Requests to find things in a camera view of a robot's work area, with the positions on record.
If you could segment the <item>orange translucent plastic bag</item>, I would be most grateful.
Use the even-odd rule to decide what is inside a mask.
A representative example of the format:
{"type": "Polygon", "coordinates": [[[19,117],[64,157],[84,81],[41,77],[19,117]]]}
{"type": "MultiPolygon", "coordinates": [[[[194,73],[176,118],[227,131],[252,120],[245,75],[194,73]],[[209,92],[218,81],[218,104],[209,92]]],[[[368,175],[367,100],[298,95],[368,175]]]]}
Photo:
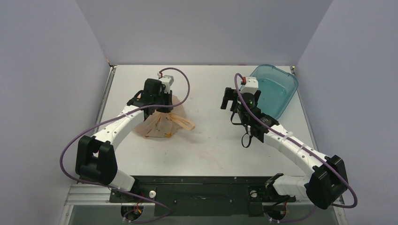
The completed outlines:
{"type": "Polygon", "coordinates": [[[195,124],[186,118],[182,105],[170,112],[155,111],[134,128],[134,132],[145,138],[171,138],[179,129],[193,130],[195,124]]]}

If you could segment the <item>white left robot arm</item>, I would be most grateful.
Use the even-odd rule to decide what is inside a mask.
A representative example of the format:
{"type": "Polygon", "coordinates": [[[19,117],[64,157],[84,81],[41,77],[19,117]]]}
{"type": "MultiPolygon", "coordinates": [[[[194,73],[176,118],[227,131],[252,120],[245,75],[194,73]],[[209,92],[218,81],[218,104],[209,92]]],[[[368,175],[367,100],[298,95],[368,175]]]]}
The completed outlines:
{"type": "Polygon", "coordinates": [[[137,200],[140,188],[132,176],[118,169],[115,150],[160,105],[172,104],[170,87],[173,81],[169,75],[159,79],[148,78],[144,88],[127,102],[119,119],[93,136],[82,136],[78,141],[76,173],[92,182],[121,189],[122,196],[129,202],[137,200]]]}

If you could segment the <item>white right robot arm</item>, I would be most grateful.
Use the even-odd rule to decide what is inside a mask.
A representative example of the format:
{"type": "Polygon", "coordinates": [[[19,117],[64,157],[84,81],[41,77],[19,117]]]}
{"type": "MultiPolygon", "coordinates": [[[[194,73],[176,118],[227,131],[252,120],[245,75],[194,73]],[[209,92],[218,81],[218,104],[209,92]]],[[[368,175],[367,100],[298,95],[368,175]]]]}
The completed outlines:
{"type": "Polygon", "coordinates": [[[327,209],[333,205],[348,188],[345,164],[337,155],[329,157],[297,139],[276,119],[261,112],[257,107],[260,91],[254,94],[243,93],[242,97],[251,112],[241,104],[235,89],[225,88],[221,109],[226,109],[229,101],[232,115],[238,115],[239,126],[245,128],[250,139],[256,138],[273,147],[297,165],[304,176],[289,176],[278,173],[265,184],[265,195],[270,200],[282,196],[309,199],[316,207],[327,209]]]}

